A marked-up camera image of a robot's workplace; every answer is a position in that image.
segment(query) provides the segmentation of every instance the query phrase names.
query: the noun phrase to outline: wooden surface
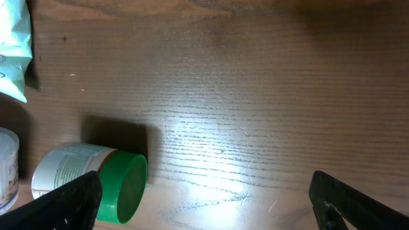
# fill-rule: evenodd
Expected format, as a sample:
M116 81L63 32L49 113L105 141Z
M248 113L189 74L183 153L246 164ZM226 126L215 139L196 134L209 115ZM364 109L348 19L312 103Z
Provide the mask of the wooden surface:
M135 217L95 229L317 229L315 170L409 214L406 9L38 0L28 104L0 121L27 180L61 142L146 152Z

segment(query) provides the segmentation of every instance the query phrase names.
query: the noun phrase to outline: white container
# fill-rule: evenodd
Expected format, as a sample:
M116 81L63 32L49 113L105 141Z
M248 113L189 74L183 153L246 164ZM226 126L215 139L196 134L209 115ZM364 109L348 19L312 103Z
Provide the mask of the white container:
M0 215L8 211L19 196L19 138L0 128Z

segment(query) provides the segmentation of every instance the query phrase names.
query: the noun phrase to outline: plastic container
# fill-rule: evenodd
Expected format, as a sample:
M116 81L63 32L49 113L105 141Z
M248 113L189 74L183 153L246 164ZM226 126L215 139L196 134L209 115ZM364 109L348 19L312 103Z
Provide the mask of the plastic container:
M33 197L92 170L99 173L103 191L96 219L116 224L128 222L146 184L148 165L143 155L92 144L62 144L38 164L31 183Z
M9 210L19 197L19 138L0 128L0 215Z

